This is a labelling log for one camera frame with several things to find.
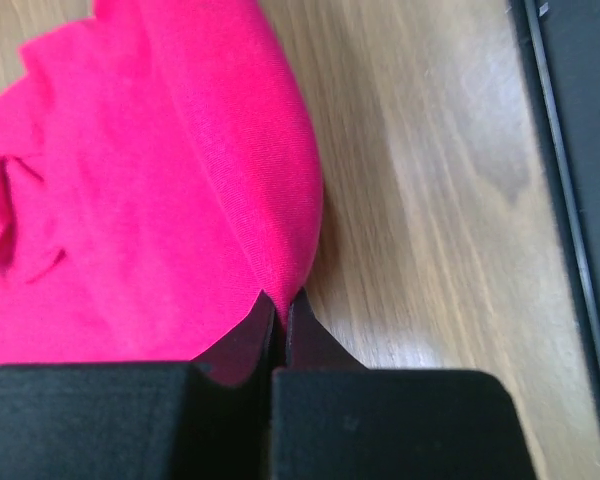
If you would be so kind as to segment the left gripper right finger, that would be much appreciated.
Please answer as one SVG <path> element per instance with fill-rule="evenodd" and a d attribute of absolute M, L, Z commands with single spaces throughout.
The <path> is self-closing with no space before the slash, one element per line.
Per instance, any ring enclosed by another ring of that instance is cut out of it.
<path fill-rule="evenodd" d="M 290 306 L 284 356 L 288 369 L 365 369 L 319 322 L 305 289 Z"/>

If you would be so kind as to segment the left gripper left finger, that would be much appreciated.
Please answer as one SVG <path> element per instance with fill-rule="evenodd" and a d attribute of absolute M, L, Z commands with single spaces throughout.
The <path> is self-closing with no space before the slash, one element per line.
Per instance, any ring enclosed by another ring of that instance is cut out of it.
<path fill-rule="evenodd" d="M 192 363 L 207 379 L 226 388 L 242 388 L 267 377 L 275 323 L 275 306 L 261 292 L 246 317 Z"/>

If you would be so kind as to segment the magenta t shirt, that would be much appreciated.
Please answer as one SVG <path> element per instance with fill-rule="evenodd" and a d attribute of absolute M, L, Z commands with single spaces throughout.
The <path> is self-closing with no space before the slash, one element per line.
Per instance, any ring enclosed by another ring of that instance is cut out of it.
<path fill-rule="evenodd" d="M 98 1 L 0 95 L 0 365 L 190 360 L 306 282 L 321 166 L 254 1 Z"/>

